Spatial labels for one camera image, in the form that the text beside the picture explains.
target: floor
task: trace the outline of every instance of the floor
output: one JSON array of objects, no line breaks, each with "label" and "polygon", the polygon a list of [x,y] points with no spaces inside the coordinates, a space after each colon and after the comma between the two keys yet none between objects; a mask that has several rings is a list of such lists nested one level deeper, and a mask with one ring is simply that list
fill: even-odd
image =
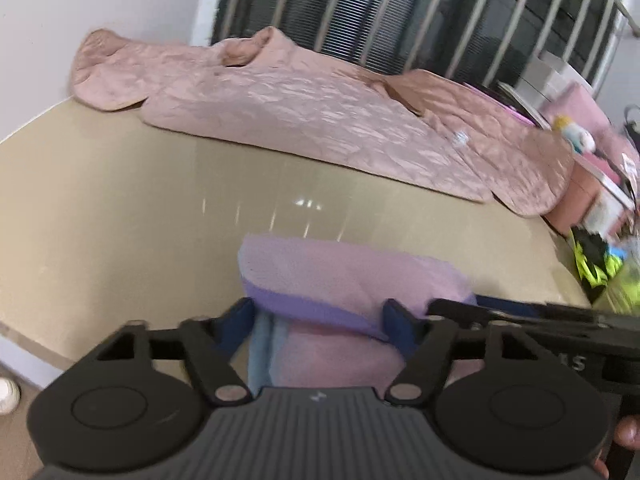
[{"label": "floor", "polygon": [[[0,376],[13,375],[0,367]],[[27,432],[27,411],[37,391],[21,381],[22,399],[17,411],[0,415],[0,477],[6,480],[29,480],[42,467]]]}]

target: gray ribbed plate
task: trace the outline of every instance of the gray ribbed plate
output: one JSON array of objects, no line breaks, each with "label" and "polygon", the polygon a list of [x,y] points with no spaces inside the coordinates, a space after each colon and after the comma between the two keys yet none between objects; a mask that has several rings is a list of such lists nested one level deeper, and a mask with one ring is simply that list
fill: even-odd
[{"label": "gray ribbed plate", "polygon": [[[503,480],[438,439],[420,412],[393,408],[370,388],[266,388],[251,404],[212,414],[192,443],[164,462],[119,475],[44,468],[34,480]],[[549,475],[599,480],[589,467]]]}]

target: plush toy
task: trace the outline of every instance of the plush toy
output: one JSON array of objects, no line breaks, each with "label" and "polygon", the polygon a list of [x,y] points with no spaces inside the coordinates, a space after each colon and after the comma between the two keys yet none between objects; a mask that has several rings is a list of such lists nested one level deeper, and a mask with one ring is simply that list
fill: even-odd
[{"label": "plush toy", "polygon": [[559,132],[567,139],[578,153],[593,153],[596,149],[596,143],[593,136],[583,127],[575,123],[575,121],[566,115],[558,115],[554,119],[553,130]]}]

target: round black disc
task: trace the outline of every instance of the round black disc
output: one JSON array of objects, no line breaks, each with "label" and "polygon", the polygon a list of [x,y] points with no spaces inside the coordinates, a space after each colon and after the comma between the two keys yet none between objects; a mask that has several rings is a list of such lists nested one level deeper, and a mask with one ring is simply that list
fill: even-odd
[{"label": "round black disc", "polygon": [[171,456],[196,434],[204,409],[187,384],[121,363],[72,368],[35,399],[28,425],[44,462],[132,470]]},{"label": "round black disc", "polygon": [[542,361],[503,360],[445,388],[436,422],[475,462],[506,472],[557,472],[594,459],[607,434],[600,394]]}]

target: lavender fabric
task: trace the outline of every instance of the lavender fabric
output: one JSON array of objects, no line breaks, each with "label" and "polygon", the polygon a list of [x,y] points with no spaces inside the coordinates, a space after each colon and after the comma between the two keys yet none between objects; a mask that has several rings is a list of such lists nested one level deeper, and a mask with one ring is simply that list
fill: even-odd
[{"label": "lavender fabric", "polygon": [[244,285],[244,293],[252,298],[259,308],[276,316],[324,326],[335,326],[344,330],[369,335],[380,339],[380,341],[388,341],[388,337],[382,330],[372,325],[364,317],[353,314],[348,310],[322,301],[273,292],[272,290],[255,286],[247,280],[242,280],[242,284]]},{"label": "lavender fabric", "polygon": [[[434,298],[472,296],[446,262],[340,242],[248,235],[238,261],[247,294],[271,326],[286,325],[277,342],[268,340],[269,323],[252,338],[250,370],[260,368],[274,386],[383,392],[404,366],[381,336],[384,301],[396,298],[423,316]],[[258,352],[260,367],[252,363]],[[259,382],[250,377],[254,389]]]}]

